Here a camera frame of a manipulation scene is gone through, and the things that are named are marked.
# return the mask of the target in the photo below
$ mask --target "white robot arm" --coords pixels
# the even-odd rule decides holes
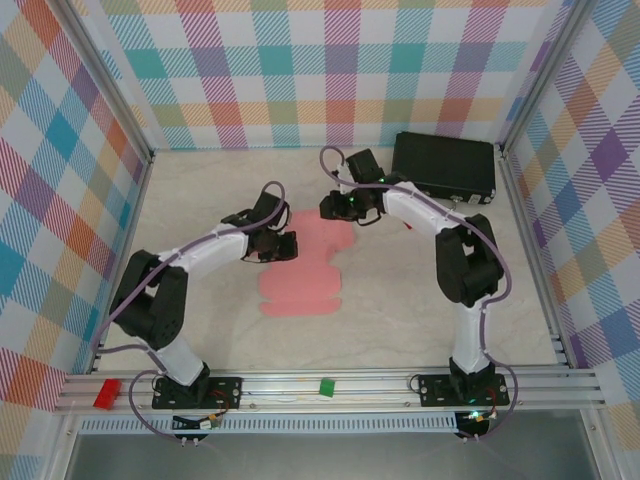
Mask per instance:
[[[283,233],[289,222],[289,205],[268,223],[253,228],[267,219],[278,207],[280,199],[263,191],[252,209],[224,218],[209,240],[188,249],[174,249],[159,254],[145,250],[134,253],[111,305],[116,310],[158,265],[175,256],[114,320],[125,333],[146,344],[162,364],[168,377],[181,390],[182,396],[197,406],[207,393],[209,368],[191,350],[180,330],[188,283],[199,280],[234,260],[257,254],[260,262],[286,261],[297,257],[295,232]]]
[[[495,244],[489,221],[482,215],[464,218],[453,211],[443,215],[430,208],[418,200],[421,193],[413,183],[404,181],[400,174],[385,175],[371,150],[347,158],[333,173],[341,180],[363,184],[363,187],[348,191],[340,185],[340,191],[331,191],[320,204],[323,218],[366,226],[372,222],[362,224],[361,221],[366,220],[368,212],[376,210],[378,218],[374,222],[382,214],[388,214],[422,235],[435,238],[438,284],[455,304],[456,311],[450,381],[461,402],[475,401],[495,380],[495,365],[485,356],[481,345],[480,321],[484,300],[496,293],[504,272],[487,245],[454,218],[473,225]],[[402,191],[367,188],[367,184],[395,185]],[[472,252],[467,254],[465,247]]]

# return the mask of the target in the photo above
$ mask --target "black box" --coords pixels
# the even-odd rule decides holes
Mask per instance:
[[[496,194],[494,148],[487,142],[402,132],[392,169],[434,198],[478,204]]]

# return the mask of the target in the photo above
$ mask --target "black mounting plate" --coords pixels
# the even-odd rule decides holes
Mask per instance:
[[[496,394],[496,406],[509,405],[509,392],[506,390],[504,375],[496,374],[487,388]],[[418,392],[420,392],[420,405],[423,407],[492,407],[493,399],[488,392],[479,396],[473,403],[460,401],[458,395],[451,386],[449,375],[418,375]]]
[[[242,378],[240,377],[209,377],[207,395],[199,405],[195,404],[190,396],[184,395],[184,391],[180,390],[184,387],[180,387],[167,377],[158,378],[154,387],[155,393],[151,401],[151,408],[154,410],[197,408],[213,412],[226,409],[225,400],[229,403],[229,410],[237,410],[240,408],[240,398],[242,397]],[[224,395],[213,395],[216,390]]]

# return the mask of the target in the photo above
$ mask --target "colorful plaid backdrop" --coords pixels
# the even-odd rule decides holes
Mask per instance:
[[[0,0],[0,478],[87,360],[142,162],[44,0]]]
[[[640,1],[601,0],[515,148],[580,366],[640,472]]]
[[[560,34],[562,28],[564,27],[565,21],[569,18],[569,13],[571,12],[571,8],[575,4],[575,2],[576,0],[563,0],[562,6],[558,10],[556,18],[553,20],[553,23],[551,24],[551,27],[547,32],[544,42],[542,42],[540,50],[538,50],[535,59],[529,66],[527,76],[521,83],[518,94],[511,104],[511,108],[509,109],[507,118],[502,125],[502,129],[500,130],[500,135],[498,135],[498,143],[503,144],[506,140],[513,122],[520,114],[520,109],[524,101],[531,93],[531,89],[533,88],[533,85],[538,78],[540,69],[544,65],[544,62],[546,61],[549,54],[553,51],[553,44],[558,38],[558,35]]]
[[[553,14],[567,9],[561,0],[74,3],[149,138],[174,149],[390,145],[405,129],[495,140]]]

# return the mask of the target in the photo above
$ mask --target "pink cloth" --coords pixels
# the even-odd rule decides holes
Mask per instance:
[[[260,294],[270,302],[260,310],[270,317],[327,315],[340,308],[340,270],[329,265],[334,254],[355,242],[347,222],[323,220],[317,209],[294,212],[289,230],[298,239],[298,258],[276,262],[258,277]]]

